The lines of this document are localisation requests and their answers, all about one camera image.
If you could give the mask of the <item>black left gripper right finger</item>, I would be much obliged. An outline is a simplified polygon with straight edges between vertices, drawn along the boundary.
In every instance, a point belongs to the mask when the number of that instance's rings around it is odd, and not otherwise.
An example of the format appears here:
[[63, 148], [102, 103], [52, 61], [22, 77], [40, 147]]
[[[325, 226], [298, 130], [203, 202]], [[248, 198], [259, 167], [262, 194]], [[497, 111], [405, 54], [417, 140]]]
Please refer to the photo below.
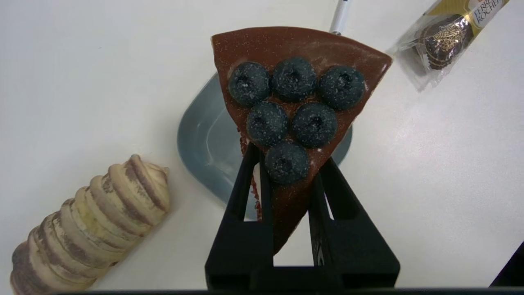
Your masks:
[[333, 159], [313, 179], [308, 214], [313, 263], [338, 287], [395, 286], [399, 260]]

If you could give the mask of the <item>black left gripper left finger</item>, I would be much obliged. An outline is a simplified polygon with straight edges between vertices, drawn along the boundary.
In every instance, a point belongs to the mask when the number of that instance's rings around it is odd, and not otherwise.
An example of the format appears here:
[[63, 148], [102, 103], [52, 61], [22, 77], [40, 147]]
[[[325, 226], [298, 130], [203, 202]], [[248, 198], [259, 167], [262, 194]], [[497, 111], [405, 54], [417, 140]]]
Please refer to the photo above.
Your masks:
[[[250, 143], [205, 263], [210, 290], [255, 290], [261, 271], [273, 267], [273, 191], [264, 155]], [[262, 221], [244, 221], [254, 167], [260, 165]]]

